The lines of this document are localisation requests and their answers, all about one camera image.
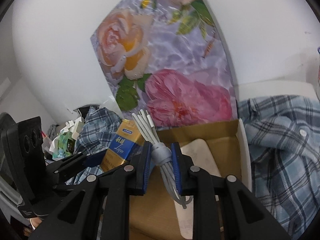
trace floral pattern panel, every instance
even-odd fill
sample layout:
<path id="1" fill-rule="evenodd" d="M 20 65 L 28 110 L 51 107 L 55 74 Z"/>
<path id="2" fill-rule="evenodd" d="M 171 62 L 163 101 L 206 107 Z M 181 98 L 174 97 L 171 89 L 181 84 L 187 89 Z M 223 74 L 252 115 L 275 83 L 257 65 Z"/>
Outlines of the floral pattern panel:
<path id="1" fill-rule="evenodd" d="M 91 37 L 124 114 L 159 127 L 237 118 L 230 68 L 203 0 L 121 0 Z"/>

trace plaid shirt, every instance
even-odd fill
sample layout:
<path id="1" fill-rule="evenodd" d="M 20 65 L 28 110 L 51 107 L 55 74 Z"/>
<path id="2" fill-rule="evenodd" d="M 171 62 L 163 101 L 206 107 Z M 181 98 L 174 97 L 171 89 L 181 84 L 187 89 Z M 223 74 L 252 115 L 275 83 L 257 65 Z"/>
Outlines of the plaid shirt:
<path id="1" fill-rule="evenodd" d="M 121 118 L 114 112 L 106 108 L 96 110 L 89 109 L 85 124 L 76 141 L 74 154 L 84 152 L 85 154 L 96 154 L 107 150 L 114 135 L 121 124 Z M 100 166 L 86 168 L 78 173 L 74 178 L 67 181 L 67 184 L 79 184 L 88 175 L 100 175 L 103 170 Z"/>
<path id="2" fill-rule="evenodd" d="M 252 192 L 298 239 L 320 205 L 320 103 L 301 96 L 242 101 Z"/>

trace wall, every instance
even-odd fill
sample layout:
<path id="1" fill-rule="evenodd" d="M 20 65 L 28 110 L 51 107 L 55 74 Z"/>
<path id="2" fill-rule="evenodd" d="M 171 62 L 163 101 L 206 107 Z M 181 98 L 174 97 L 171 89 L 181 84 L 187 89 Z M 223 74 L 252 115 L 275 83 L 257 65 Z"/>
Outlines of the wall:
<path id="1" fill-rule="evenodd" d="M 0 103 L 0 113 L 6 112 L 15 122 L 40 116 L 42 130 L 46 133 L 51 124 L 56 122 L 44 109 L 41 103 L 30 92 L 25 81 L 21 78 L 12 87 L 8 95 Z"/>
<path id="2" fill-rule="evenodd" d="M 6 77 L 11 81 L 11 85 L 3 97 L 9 93 L 11 88 L 21 78 L 13 50 L 12 13 L 13 6 L 11 5 L 0 22 L 0 84 Z"/>
<path id="3" fill-rule="evenodd" d="M 33 94 L 58 122 L 111 95 L 90 37 L 120 0 L 15 0 L 13 46 Z M 316 84 L 320 24 L 305 0 L 207 0 L 230 51 L 235 84 Z"/>

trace cable bundle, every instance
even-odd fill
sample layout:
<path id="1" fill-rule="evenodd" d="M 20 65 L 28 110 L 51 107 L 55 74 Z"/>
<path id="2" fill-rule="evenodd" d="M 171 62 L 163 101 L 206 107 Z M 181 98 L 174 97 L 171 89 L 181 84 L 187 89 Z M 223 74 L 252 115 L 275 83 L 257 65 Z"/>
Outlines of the cable bundle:
<path id="1" fill-rule="evenodd" d="M 175 202 L 186 209 L 187 204 L 192 201 L 192 197 L 186 200 L 186 197 L 178 194 L 173 174 L 171 150 L 160 142 L 150 114 L 147 111 L 140 110 L 138 115 L 133 113 L 132 117 L 144 139 L 152 144 L 151 157 L 154 163 L 160 167 L 162 180 L 167 192 Z"/>

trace shirt button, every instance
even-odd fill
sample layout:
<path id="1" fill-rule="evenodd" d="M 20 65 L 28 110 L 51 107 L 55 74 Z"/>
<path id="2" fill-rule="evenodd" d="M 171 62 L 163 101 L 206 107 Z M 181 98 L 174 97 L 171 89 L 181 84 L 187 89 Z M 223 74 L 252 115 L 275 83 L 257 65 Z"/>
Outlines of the shirt button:
<path id="1" fill-rule="evenodd" d="M 303 130 L 303 129 L 300 130 L 300 134 L 301 134 L 301 136 L 303 136 L 303 137 L 306 137 L 306 136 L 307 136 L 307 132 L 306 132 L 305 130 Z"/>

